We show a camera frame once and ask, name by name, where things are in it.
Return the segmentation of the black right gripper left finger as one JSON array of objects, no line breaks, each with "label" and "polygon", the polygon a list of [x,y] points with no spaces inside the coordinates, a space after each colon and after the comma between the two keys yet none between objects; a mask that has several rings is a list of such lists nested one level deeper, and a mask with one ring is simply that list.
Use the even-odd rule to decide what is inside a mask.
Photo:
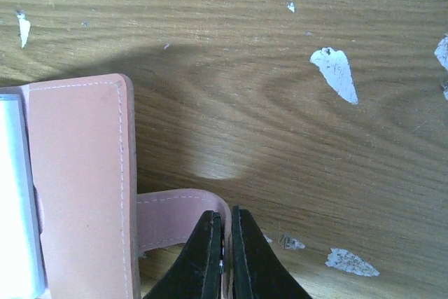
[{"label": "black right gripper left finger", "polygon": [[216,299],[221,296],[221,215],[205,211],[174,264],[147,299]]}]

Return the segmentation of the pink leather card holder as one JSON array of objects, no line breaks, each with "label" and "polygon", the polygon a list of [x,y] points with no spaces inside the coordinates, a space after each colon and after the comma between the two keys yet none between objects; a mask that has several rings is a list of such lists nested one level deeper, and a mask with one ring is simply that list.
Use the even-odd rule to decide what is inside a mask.
[{"label": "pink leather card holder", "polygon": [[231,212],[205,190],[137,192],[134,91],[122,74],[3,87],[22,102],[43,289],[38,298],[139,298],[138,259],[185,246],[208,210],[221,217],[220,298],[229,298]]}]

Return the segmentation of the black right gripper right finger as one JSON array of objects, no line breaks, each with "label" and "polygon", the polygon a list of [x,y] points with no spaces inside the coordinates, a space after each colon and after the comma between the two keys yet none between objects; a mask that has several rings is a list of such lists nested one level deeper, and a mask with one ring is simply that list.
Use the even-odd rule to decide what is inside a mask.
[{"label": "black right gripper right finger", "polygon": [[247,209],[232,208],[235,298],[310,298],[276,257]]}]

